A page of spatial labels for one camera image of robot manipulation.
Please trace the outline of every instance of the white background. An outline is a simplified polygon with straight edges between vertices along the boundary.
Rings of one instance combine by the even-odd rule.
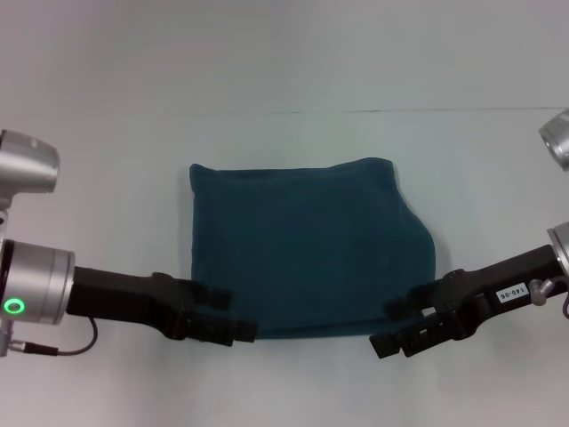
[[[9,237],[77,264],[189,277],[188,166],[395,162],[437,275],[547,244],[569,175],[537,129],[569,105],[562,0],[3,0],[0,122],[56,146]],[[3,425],[565,425],[563,297],[378,360],[367,337],[169,342],[100,321],[68,359],[0,360]],[[84,318],[17,325],[74,349]]]

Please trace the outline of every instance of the black cable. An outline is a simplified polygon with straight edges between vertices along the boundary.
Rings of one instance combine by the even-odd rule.
[[[78,354],[86,353],[87,351],[92,349],[92,346],[95,345],[95,343],[97,342],[97,338],[99,338],[99,328],[97,327],[97,324],[95,323],[94,318],[89,318],[89,321],[91,322],[91,326],[92,326],[91,342],[89,342],[89,344],[87,344],[86,347],[83,347],[80,350],[75,350],[75,351],[59,351],[58,350],[58,352],[57,352],[58,356],[77,356]]]
[[[24,342],[23,350],[18,351],[22,351],[27,354],[41,354],[43,356],[77,356],[78,354],[83,354],[92,349],[92,346],[97,342],[97,338],[99,338],[99,328],[95,323],[95,319],[89,318],[89,321],[92,325],[92,339],[91,342],[82,349],[75,351],[60,351],[60,349],[56,347],[49,347],[47,345],[36,344],[34,342]]]

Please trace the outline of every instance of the fabric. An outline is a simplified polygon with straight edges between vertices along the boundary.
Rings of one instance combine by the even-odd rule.
[[[387,332],[383,304],[435,276],[433,239],[399,195],[393,164],[189,170],[192,278],[233,293],[260,338]]]

